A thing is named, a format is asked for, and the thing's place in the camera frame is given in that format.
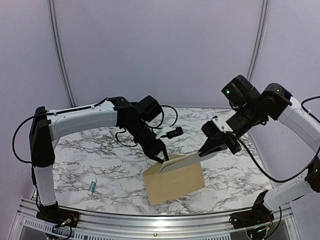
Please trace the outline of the cream letter paper sheet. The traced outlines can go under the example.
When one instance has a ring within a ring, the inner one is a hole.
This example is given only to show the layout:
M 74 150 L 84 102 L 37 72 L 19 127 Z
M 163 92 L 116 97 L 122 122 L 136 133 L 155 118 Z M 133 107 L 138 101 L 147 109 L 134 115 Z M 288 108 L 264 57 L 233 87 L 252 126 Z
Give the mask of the cream letter paper sheet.
M 200 157 L 198 153 L 183 155 L 171 160 L 165 161 L 159 169 L 158 174 L 168 173 L 180 168 L 191 166 L 202 161 L 205 161 L 205 157 Z

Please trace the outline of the brown kraft paper envelope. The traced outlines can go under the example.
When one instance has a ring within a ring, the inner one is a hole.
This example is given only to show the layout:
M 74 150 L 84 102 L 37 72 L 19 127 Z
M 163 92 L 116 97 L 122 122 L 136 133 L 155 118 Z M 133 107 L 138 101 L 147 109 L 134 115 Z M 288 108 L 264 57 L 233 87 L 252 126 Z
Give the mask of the brown kraft paper envelope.
M 182 156 L 187 155 L 170 154 L 168 157 L 172 160 Z M 144 185 L 151 206 L 183 197 L 205 187 L 200 162 L 158 174 L 163 163 L 156 163 L 143 172 Z

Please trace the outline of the white green glue stick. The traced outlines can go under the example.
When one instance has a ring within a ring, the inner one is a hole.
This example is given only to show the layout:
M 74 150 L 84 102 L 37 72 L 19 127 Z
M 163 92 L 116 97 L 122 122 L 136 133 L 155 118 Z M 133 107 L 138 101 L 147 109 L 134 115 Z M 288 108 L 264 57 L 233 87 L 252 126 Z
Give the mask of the white green glue stick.
M 97 178 L 93 177 L 92 180 L 91 180 L 90 186 L 89 186 L 89 190 L 88 190 L 88 195 L 89 196 L 93 195 L 93 193 L 95 191 L 95 188 L 96 188 L 96 184 L 97 184 Z

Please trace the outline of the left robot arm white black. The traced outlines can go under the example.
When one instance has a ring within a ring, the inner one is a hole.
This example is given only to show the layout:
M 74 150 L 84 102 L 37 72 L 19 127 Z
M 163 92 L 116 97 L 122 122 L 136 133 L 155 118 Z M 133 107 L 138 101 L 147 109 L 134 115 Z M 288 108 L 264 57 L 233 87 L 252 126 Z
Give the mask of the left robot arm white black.
M 53 223 L 60 222 L 64 216 L 55 193 L 54 142 L 96 129 L 119 128 L 132 136 L 147 158 L 163 163 L 169 159 L 166 145 L 147 125 L 162 111 L 161 105 L 150 95 L 138 102 L 116 96 L 66 109 L 38 107 L 32 117 L 29 145 L 39 211 Z

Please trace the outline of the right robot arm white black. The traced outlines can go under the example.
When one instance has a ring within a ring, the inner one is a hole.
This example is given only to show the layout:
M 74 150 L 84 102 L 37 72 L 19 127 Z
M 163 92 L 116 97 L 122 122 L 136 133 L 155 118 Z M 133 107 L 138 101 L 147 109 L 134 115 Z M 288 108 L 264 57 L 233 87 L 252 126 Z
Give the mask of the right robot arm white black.
M 232 80 L 222 89 L 234 113 L 213 117 L 202 126 L 206 136 L 198 154 L 245 151 L 272 189 L 260 193 L 247 219 L 258 224 L 267 213 L 293 203 L 312 205 L 320 192 L 320 117 L 279 83 L 262 91 L 249 81 Z

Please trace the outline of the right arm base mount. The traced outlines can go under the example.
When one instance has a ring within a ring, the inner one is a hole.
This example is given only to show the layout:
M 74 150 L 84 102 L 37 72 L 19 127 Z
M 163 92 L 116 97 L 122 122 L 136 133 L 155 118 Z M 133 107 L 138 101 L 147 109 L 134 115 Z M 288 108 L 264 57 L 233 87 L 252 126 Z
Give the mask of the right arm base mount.
M 232 213 L 229 218 L 229 223 L 233 225 L 234 229 L 240 229 L 272 222 L 274 219 L 272 213 L 247 210 Z

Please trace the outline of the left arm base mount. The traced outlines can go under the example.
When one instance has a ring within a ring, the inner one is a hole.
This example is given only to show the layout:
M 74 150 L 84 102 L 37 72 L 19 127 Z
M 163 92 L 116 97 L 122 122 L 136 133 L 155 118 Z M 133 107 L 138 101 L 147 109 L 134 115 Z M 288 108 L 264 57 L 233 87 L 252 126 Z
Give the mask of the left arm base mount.
M 78 225 L 80 213 L 78 211 L 60 208 L 56 201 L 52 205 L 43 205 L 40 201 L 38 190 L 36 190 L 36 217 L 40 220 L 50 222 L 56 225 L 56 228 L 69 226 L 76 228 Z

